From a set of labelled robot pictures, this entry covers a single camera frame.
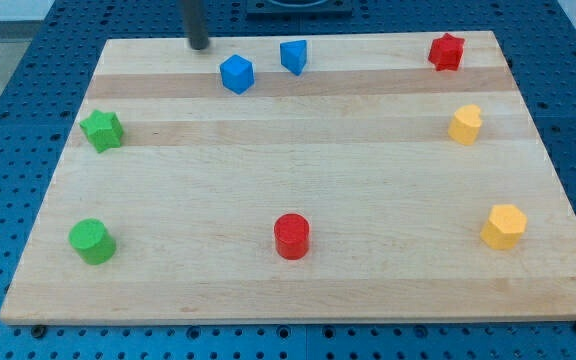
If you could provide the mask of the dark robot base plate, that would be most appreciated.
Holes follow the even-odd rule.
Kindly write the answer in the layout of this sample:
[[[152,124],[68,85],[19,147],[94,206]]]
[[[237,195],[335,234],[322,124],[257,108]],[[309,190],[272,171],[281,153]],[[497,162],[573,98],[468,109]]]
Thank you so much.
[[[246,0],[246,16],[260,18],[275,15],[349,15],[353,0]]]

